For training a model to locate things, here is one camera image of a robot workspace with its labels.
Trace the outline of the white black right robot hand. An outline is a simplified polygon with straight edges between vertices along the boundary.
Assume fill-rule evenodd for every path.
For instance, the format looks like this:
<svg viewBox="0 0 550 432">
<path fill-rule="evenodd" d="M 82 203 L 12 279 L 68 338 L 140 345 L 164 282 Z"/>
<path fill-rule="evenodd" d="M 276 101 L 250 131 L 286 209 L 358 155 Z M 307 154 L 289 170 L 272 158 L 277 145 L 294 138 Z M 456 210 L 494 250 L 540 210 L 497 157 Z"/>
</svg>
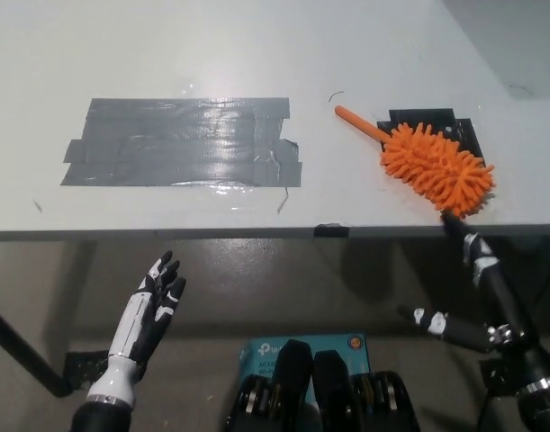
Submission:
<svg viewBox="0 0 550 432">
<path fill-rule="evenodd" d="M 486 321 L 475 325 L 447 312 L 401 306 L 398 312 L 434 338 L 497 358 L 482 362 L 485 386 L 499 396 L 520 398 L 550 392 L 550 353 L 523 302 L 504 276 L 487 241 L 453 213 L 441 214 L 449 239 L 462 249 L 472 287 L 482 299 Z"/>
</svg>

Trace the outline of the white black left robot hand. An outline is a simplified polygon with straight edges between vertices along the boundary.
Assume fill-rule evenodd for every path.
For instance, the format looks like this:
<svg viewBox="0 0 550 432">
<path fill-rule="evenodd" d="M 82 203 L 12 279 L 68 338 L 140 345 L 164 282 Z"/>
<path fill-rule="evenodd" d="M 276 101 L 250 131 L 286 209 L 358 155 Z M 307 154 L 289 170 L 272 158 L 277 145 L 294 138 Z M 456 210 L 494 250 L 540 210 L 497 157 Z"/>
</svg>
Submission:
<svg viewBox="0 0 550 432">
<path fill-rule="evenodd" d="M 108 352 L 107 368 L 91 385 L 88 401 L 134 408 L 135 386 L 142 380 L 185 289 L 179 266 L 168 250 L 145 274 L 127 302 Z"/>
</svg>

